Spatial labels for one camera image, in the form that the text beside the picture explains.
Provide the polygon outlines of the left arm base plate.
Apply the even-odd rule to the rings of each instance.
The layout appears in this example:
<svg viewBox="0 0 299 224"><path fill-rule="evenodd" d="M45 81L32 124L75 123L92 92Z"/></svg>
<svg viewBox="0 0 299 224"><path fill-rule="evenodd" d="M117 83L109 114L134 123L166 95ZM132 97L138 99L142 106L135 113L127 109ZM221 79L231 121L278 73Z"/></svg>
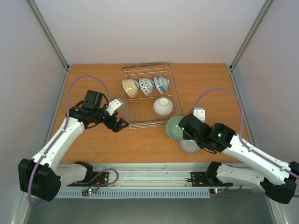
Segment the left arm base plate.
<svg viewBox="0 0 299 224"><path fill-rule="evenodd" d="M103 184L107 184L109 180L109 172L103 172L102 174L100 174L99 176L97 176L92 182L88 183L88 184L77 184L77 183L72 183L70 185L68 185L68 187L89 187L92 185L103 185Z"/></svg>

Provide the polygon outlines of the pink patterned bowl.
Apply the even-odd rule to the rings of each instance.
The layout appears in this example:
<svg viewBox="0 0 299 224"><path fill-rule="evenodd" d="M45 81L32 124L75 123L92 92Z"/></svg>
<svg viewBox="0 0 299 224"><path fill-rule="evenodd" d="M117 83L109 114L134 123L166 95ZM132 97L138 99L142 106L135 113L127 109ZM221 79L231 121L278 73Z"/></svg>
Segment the pink patterned bowl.
<svg viewBox="0 0 299 224"><path fill-rule="evenodd" d="M152 94L154 90L154 82L152 79L142 77L138 80L138 84L142 92L146 95L149 96Z"/></svg>

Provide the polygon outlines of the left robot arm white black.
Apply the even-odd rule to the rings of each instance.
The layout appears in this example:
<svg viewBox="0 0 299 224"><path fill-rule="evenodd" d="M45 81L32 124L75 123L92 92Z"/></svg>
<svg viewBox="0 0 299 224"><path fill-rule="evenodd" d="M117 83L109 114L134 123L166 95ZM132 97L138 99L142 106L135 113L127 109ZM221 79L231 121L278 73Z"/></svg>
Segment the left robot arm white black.
<svg viewBox="0 0 299 224"><path fill-rule="evenodd" d="M20 161L19 186L28 197L35 196L49 202L61 188L93 183L96 177L92 165L82 161L66 168L58 168L58 165L75 139L89 129L90 124L104 124L115 133L128 127L127 121L117 118L118 110L123 107L122 100L113 98L102 105L103 99L107 99L105 94L88 90L84 100L68 109L63 123L48 143L31 159Z"/></svg>

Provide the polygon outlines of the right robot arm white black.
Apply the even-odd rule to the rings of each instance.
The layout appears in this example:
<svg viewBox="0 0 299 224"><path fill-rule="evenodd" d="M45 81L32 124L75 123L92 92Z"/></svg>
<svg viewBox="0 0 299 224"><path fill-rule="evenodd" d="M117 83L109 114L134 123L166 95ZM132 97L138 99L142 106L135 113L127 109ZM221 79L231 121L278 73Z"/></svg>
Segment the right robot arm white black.
<svg viewBox="0 0 299 224"><path fill-rule="evenodd" d="M200 148L232 156L251 168L235 168L213 161L205 172L209 184L232 183L257 188L268 198L282 204L288 204L296 197L296 180L299 177L297 162L287 163L266 154L221 123L209 126L188 114L178 126L183 130L183 136L195 141Z"/></svg>

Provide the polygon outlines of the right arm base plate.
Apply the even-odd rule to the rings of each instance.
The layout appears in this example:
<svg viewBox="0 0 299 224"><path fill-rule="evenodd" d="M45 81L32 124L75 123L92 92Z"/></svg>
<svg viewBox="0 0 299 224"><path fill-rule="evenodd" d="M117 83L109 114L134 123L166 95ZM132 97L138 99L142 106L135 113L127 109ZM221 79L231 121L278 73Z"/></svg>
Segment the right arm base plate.
<svg viewBox="0 0 299 224"><path fill-rule="evenodd" d="M193 187L232 187L233 183L223 183L216 177L206 177L205 172L191 172L190 178L187 179Z"/></svg>

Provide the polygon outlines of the blue floral white bowl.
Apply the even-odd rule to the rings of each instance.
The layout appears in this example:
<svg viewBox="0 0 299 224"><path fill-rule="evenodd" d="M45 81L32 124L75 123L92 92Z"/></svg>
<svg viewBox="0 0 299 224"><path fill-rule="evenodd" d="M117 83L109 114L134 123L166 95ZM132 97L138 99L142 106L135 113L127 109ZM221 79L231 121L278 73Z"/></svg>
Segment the blue floral white bowl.
<svg viewBox="0 0 299 224"><path fill-rule="evenodd" d="M155 76L154 84L159 93L161 93L162 95L168 91L170 85L169 80L163 76Z"/></svg>

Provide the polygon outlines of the white upturned bowl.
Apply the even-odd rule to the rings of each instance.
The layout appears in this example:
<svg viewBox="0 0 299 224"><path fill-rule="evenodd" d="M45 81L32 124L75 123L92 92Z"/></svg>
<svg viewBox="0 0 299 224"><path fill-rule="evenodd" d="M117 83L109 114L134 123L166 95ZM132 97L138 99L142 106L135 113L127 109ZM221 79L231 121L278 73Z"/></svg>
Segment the white upturned bowl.
<svg viewBox="0 0 299 224"><path fill-rule="evenodd" d="M154 113L158 116L166 117L172 114L174 109L173 102L166 98L166 97L160 97L157 100L155 100L153 104L153 110Z"/></svg>

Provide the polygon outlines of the yellow patterned bowl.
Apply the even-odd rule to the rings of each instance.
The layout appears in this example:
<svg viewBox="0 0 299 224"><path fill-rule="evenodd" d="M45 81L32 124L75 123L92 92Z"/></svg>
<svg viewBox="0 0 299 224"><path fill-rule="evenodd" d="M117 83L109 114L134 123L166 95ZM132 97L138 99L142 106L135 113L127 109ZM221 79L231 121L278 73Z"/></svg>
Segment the yellow patterned bowl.
<svg viewBox="0 0 299 224"><path fill-rule="evenodd" d="M133 79L125 79L122 81L122 87L125 91L125 93L130 96L131 98L134 98L139 90L139 84L136 80Z"/></svg>

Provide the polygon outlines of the grey speckled bowl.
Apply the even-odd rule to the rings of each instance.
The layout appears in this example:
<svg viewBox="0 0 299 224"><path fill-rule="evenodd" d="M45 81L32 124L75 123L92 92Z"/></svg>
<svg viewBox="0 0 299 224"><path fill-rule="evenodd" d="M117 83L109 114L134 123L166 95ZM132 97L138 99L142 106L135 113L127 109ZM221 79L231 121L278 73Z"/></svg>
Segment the grey speckled bowl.
<svg viewBox="0 0 299 224"><path fill-rule="evenodd" d="M181 149L186 153L194 154L200 150L200 147L193 140L180 140L179 144Z"/></svg>

